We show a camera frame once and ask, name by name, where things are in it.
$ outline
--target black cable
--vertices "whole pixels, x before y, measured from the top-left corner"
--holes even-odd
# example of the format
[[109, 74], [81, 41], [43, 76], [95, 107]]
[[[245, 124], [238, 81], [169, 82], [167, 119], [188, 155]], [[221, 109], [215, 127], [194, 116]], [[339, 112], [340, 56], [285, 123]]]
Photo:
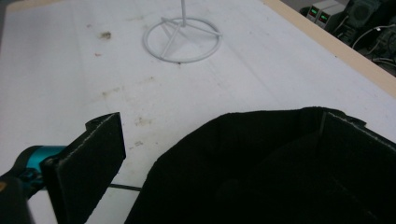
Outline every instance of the black cable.
[[384, 65], [389, 65], [393, 68], [396, 68], [396, 64], [391, 63], [391, 62], [387, 62], [387, 61], [383, 61], [383, 60], [374, 60], [373, 62], [376, 63], [377, 65], [384, 64]]
[[372, 61], [372, 62], [374, 61], [374, 58], [376, 58], [375, 56], [378, 55], [377, 52], [378, 52], [378, 50], [374, 50], [374, 51], [371, 53], [371, 56], [372, 56], [371, 61]]
[[110, 184], [109, 187], [113, 188], [113, 189], [128, 189], [128, 190], [133, 190], [133, 191], [142, 190], [142, 188], [126, 186], [126, 185], [119, 185], [119, 184]]
[[393, 38], [394, 35], [395, 35], [395, 33], [392, 33], [391, 35], [389, 35], [389, 38], [388, 38], [388, 51], [389, 51], [389, 58], [393, 60], [394, 64], [396, 64], [394, 52], [392, 52], [392, 49], [390, 48], [390, 43], [391, 43], [390, 40]]

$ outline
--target black device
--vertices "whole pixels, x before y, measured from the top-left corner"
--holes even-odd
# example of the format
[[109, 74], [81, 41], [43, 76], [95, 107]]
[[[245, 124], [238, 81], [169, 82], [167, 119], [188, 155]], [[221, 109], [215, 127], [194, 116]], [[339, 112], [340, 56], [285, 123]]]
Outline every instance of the black device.
[[384, 30], [372, 43], [373, 52], [377, 57], [396, 60], [396, 16], [390, 20], [389, 26], [392, 24], [393, 27]]
[[85, 223], [125, 159], [120, 113], [86, 123], [67, 147], [25, 149], [0, 176], [0, 223], [34, 223], [27, 200], [46, 187], [58, 223]]
[[355, 42], [367, 31], [387, 25], [396, 15], [395, 8], [396, 0], [350, 0], [333, 35], [354, 49], [366, 48], [379, 36], [379, 32], [371, 32], [359, 43]]

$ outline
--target white table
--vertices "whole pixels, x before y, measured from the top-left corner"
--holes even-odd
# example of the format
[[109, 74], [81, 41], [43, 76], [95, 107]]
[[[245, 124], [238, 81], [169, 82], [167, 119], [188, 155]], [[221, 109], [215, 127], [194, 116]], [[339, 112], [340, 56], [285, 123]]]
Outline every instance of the white table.
[[[198, 63], [152, 57], [143, 33], [178, 16], [179, 4], [63, 0], [10, 11], [0, 51], [0, 173], [27, 147], [68, 145], [86, 121], [116, 111], [127, 159], [114, 182], [137, 187], [167, 149], [228, 112], [333, 107], [396, 141], [392, 79], [379, 75], [390, 88], [378, 85], [259, 0], [186, 1], [190, 15], [220, 28], [219, 50]], [[136, 196], [109, 189], [89, 223], [123, 223]], [[46, 191], [29, 204], [36, 223], [55, 222]]]

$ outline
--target white wire base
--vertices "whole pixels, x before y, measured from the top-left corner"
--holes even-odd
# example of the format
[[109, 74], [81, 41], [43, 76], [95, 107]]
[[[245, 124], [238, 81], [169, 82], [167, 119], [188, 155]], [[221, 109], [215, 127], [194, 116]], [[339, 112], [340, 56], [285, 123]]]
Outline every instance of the white wire base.
[[[164, 38], [167, 38], [167, 41], [165, 40], [163, 43], [164, 44], [160, 49], [154, 49], [150, 45], [150, 35], [153, 33], [153, 31], [157, 30], [159, 27], [163, 28], [164, 31]], [[172, 27], [174, 29], [173, 32], [170, 32], [168, 28]], [[188, 41], [188, 37], [183, 34], [184, 29], [192, 29], [197, 32], [203, 32], [205, 34], [213, 35], [213, 47], [209, 50], [206, 50], [204, 53], [198, 53], [196, 56], [190, 56], [187, 58], [176, 58], [175, 56], [172, 56], [171, 53], [169, 53], [169, 49], [171, 46], [175, 45], [176, 41], [175, 39], [177, 36], [184, 36]], [[192, 17], [182, 17], [182, 18], [174, 18], [174, 19], [166, 19], [162, 18], [162, 21], [158, 24], [155, 24], [151, 26], [144, 34], [143, 36], [143, 42], [144, 46], [147, 49], [147, 51], [154, 57], [163, 60], [165, 62], [169, 63], [194, 63], [201, 61], [202, 59], [205, 59], [212, 55], [216, 50], [219, 49], [219, 45], [221, 42], [221, 32], [219, 29], [210, 21], [206, 21], [203, 19], [198, 19], [198, 18], [192, 18]], [[193, 45], [195, 46], [201, 46], [202, 44], [199, 43], [198, 40], [192, 41]]]

